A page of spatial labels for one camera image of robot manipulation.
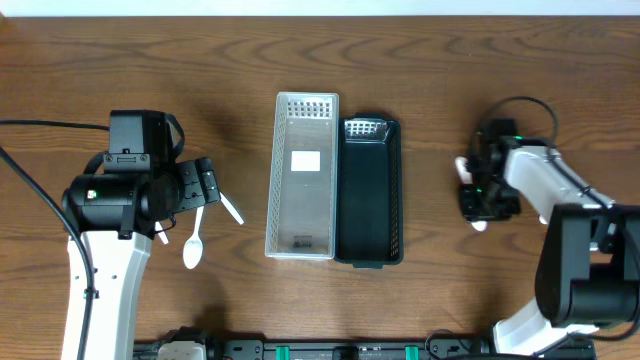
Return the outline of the dark green perforated plastic basket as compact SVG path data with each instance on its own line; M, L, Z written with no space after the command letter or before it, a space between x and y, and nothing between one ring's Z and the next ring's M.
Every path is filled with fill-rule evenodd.
M397 265L404 257L400 124L357 113L339 130L334 259L355 268Z

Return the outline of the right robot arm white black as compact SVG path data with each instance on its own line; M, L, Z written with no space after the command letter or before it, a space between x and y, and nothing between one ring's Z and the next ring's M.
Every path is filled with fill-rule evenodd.
M622 323L639 330L639 209L594 190L546 138L523 137L512 119L478 126L455 161L463 218L483 231L526 199L547 227L535 297L492 328L494 354L542 358L570 341L601 340Z

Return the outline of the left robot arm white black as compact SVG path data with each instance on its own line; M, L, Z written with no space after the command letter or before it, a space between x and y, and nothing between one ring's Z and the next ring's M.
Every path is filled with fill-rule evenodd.
M210 158L180 161L175 116L114 110L109 147L64 191L71 223L70 294L62 358L130 359L140 286L164 221L221 199Z

